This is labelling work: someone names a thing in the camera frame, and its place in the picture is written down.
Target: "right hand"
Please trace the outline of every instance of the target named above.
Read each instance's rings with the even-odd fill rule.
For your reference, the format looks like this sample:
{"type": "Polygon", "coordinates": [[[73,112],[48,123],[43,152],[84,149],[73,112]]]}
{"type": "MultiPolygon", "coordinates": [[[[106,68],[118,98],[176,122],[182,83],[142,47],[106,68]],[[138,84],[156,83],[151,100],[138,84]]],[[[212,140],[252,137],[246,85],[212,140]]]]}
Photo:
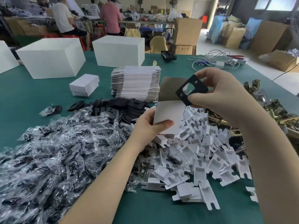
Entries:
{"type": "Polygon", "coordinates": [[[215,67],[206,67],[195,75],[199,79],[204,78],[204,85],[212,87],[213,90],[190,94],[188,100],[195,106],[212,110],[234,127],[240,126],[245,115],[262,109],[232,74],[215,67]]]}

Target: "window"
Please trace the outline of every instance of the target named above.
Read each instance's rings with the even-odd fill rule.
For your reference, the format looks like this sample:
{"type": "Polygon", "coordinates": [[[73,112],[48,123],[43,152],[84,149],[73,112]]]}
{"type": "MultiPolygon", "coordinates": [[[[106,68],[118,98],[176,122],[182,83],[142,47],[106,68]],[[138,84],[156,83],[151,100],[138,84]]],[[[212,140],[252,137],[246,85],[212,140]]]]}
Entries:
{"type": "Polygon", "coordinates": [[[267,11],[292,11],[297,0],[258,0],[254,9],[267,11]]]}

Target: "left hand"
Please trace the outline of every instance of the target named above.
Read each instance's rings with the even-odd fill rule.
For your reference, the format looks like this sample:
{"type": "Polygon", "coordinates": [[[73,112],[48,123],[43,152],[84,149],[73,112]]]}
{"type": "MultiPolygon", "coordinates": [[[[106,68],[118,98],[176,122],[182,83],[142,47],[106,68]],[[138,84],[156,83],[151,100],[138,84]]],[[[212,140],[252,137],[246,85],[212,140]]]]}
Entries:
{"type": "Polygon", "coordinates": [[[129,138],[129,140],[140,149],[139,152],[144,150],[144,147],[149,144],[157,134],[174,124],[172,120],[165,120],[156,125],[152,125],[155,111],[156,108],[150,108],[139,117],[129,138]]]}

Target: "white cardboard insert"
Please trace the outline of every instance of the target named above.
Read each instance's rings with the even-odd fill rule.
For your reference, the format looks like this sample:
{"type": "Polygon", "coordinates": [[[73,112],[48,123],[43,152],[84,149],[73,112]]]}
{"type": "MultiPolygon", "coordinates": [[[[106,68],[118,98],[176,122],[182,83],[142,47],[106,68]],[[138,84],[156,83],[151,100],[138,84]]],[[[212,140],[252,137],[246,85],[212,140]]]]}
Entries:
{"type": "Polygon", "coordinates": [[[144,38],[104,36],[92,42],[99,66],[141,66],[144,61],[144,38]]]}
{"type": "Polygon", "coordinates": [[[70,83],[70,89],[74,96],[89,97],[99,86],[99,76],[84,74],[70,83]]]}
{"type": "Polygon", "coordinates": [[[43,38],[16,52],[34,79],[75,77],[85,62],[79,38],[43,38]]]}
{"type": "Polygon", "coordinates": [[[160,86],[158,103],[154,115],[154,125],[164,120],[172,120],[174,125],[161,134],[177,134],[185,110],[185,104],[175,94],[187,79],[164,77],[160,86]]]}
{"type": "Polygon", "coordinates": [[[19,63],[5,41],[0,41],[0,74],[17,66],[19,63]]]}

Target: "white shirt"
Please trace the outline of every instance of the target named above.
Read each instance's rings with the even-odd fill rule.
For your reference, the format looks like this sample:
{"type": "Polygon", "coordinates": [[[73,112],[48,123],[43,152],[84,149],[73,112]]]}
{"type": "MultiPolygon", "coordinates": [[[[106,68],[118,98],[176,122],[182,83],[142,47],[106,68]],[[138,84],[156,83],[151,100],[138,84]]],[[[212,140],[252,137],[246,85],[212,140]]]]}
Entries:
{"type": "Polygon", "coordinates": [[[99,16],[100,9],[97,4],[90,5],[90,13],[92,16],[99,16]]]}
{"type": "Polygon", "coordinates": [[[61,33],[74,30],[68,19],[72,18],[72,14],[65,4],[62,4],[60,2],[56,3],[53,6],[52,11],[57,27],[61,33]]]}

